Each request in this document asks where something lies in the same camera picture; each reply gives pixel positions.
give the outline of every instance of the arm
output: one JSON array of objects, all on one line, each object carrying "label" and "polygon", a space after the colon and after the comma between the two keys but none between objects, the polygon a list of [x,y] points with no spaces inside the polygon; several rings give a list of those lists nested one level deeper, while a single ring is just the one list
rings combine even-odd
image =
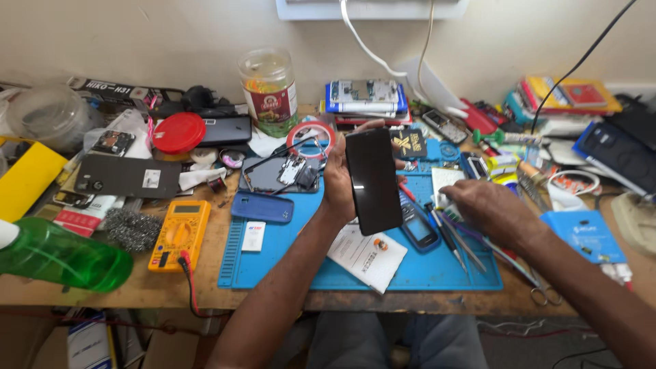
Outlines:
[{"label": "arm", "polygon": [[442,192],[468,223],[535,267],[625,367],[656,368],[656,311],[569,247],[509,189],[459,181]]},{"label": "arm", "polygon": [[[378,119],[358,130],[382,127]],[[303,306],[312,279],[344,225],[356,217],[346,142],[340,137],[323,171],[319,209],[283,258],[264,276],[232,315],[216,343],[208,368],[256,368],[274,355]],[[397,169],[405,164],[396,162]]]}]

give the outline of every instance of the yellow multimeter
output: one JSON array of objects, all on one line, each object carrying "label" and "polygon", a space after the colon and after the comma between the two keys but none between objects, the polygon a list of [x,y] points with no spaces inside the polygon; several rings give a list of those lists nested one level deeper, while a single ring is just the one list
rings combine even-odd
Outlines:
[{"label": "yellow multimeter", "polygon": [[148,263],[152,272],[182,272],[180,251],[187,250],[195,270],[212,205],[207,201],[173,201]]}]

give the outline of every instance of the jar with red label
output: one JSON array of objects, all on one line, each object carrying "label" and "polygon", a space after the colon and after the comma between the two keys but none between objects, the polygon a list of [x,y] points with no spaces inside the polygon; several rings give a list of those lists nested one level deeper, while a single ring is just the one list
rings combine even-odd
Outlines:
[{"label": "jar with red label", "polygon": [[255,124],[272,137],[285,137],[298,123],[291,56],[284,49],[254,50],[237,63],[246,103]]}]

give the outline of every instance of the screwdriver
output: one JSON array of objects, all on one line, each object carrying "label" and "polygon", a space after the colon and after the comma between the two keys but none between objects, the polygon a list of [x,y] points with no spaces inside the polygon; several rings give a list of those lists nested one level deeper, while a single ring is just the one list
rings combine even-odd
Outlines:
[{"label": "screwdriver", "polygon": [[465,267],[464,263],[462,262],[462,257],[460,257],[460,253],[458,252],[458,248],[455,245],[455,241],[453,241],[453,238],[451,237],[451,233],[449,233],[449,231],[444,227],[444,223],[442,223],[440,217],[438,217],[438,214],[435,211],[435,208],[433,207],[433,203],[432,202],[425,203],[424,208],[430,214],[431,218],[434,220],[435,225],[437,226],[438,230],[442,234],[442,238],[444,238],[444,242],[447,243],[447,247],[449,248],[449,250],[451,250],[455,258],[458,259],[458,262],[460,263],[460,266],[464,270],[465,274],[469,274],[469,272],[467,272],[467,267]]}]

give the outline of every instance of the green plastic bottle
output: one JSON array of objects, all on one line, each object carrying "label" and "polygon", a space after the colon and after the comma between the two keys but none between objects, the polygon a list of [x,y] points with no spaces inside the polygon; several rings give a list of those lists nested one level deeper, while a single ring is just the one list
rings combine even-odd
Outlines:
[{"label": "green plastic bottle", "polygon": [[110,292],[128,279],[132,267],[127,252],[45,219],[0,220],[0,273]]}]

